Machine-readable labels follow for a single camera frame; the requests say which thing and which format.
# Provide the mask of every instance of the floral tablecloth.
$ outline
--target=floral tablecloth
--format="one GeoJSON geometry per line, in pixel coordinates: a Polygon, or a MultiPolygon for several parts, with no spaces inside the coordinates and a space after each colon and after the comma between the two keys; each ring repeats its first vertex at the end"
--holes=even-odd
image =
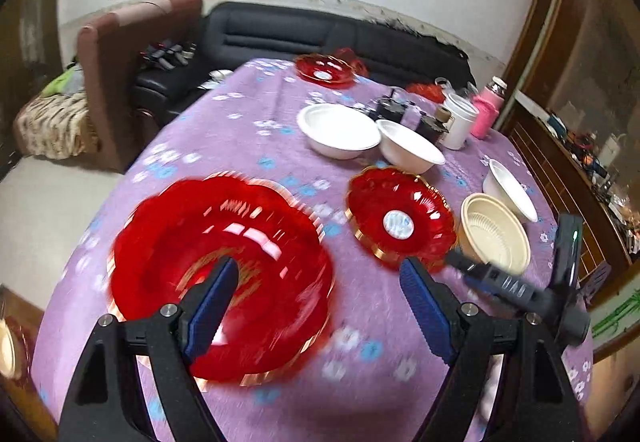
{"type": "MultiPolygon", "coordinates": [[[[399,287],[346,224],[344,194],[364,165],[386,165],[380,154],[332,161],[308,148],[296,126],[306,105],[364,104],[389,88],[364,78],[350,90],[332,91],[299,79],[291,62],[255,60],[165,127],[108,197],[68,261],[47,307],[36,346],[33,378],[44,402],[60,418],[76,362],[97,318],[107,310],[106,264],[111,245],[144,198],[184,177],[237,170],[286,186],[324,222],[336,267],[340,299],[331,342],[294,378],[256,388],[211,386],[204,397],[229,441],[409,441],[422,423],[447,372],[433,356],[399,287]]],[[[462,200],[482,191],[488,159],[506,165],[530,194],[538,223],[526,225],[531,263],[526,278],[545,286],[551,274],[556,229],[544,197],[522,158],[500,133],[470,138],[460,151],[444,149],[446,164],[426,174],[458,213],[462,200]]],[[[464,301],[485,310],[482,297],[445,268],[436,279],[464,301]]],[[[591,335],[564,354],[579,400],[590,391],[591,335]]],[[[145,397],[160,440],[172,436],[150,371],[140,366],[145,397]]],[[[474,420],[468,440],[479,440],[474,420]]]]}

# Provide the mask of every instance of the white floor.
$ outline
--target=white floor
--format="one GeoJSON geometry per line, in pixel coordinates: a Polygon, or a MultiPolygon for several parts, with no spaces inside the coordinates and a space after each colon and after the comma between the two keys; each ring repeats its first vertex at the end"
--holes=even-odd
{"type": "Polygon", "coordinates": [[[0,182],[0,283],[45,309],[66,260],[121,177],[22,159],[0,182]]]}

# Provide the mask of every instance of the green cloth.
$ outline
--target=green cloth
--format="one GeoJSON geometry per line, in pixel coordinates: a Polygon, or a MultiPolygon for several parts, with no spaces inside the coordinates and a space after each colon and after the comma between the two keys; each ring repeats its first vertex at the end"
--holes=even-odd
{"type": "Polygon", "coordinates": [[[60,76],[56,77],[52,82],[50,82],[46,87],[44,87],[44,89],[42,89],[40,96],[49,97],[49,96],[52,96],[53,94],[64,93],[65,85],[69,81],[71,74],[73,74],[73,68],[65,70],[62,74],[60,74],[60,76]]]}

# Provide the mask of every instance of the brown sofa armrest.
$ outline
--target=brown sofa armrest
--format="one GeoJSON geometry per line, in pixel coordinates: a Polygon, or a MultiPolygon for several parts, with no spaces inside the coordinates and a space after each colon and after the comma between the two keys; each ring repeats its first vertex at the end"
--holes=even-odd
{"type": "Polygon", "coordinates": [[[183,41],[201,14],[202,0],[149,0],[100,16],[79,32],[78,61],[101,167],[124,173],[142,151],[130,104],[140,52],[153,42],[183,41]]]}

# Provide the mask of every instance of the red scalloped plate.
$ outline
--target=red scalloped plate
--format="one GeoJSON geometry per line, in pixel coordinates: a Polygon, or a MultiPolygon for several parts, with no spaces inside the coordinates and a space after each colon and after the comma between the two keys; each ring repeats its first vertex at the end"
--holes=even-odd
{"type": "Polygon", "coordinates": [[[346,203],[356,238],[389,267],[415,256],[433,272],[456,243],[447,201],[418,175],[368,167],[351,179],[346,203]]]}
{"type": "Polygon", "coordinates": [[[239,284],[194,377],[238,381],[288,365],[328,317],[334,267],[322,226],[282,186],[232,173],[178,181],[143,201],[113,246],[111,293],[125,319],[178,303],[219,257],[239,284]]]}
{"type": "Polygon", "coordinates": [[[296,58],[298,75],[311,83],[333,88],[349,88],[355,83],[353,68],[346,61],[322,54],[305,54],[296,58]]]}

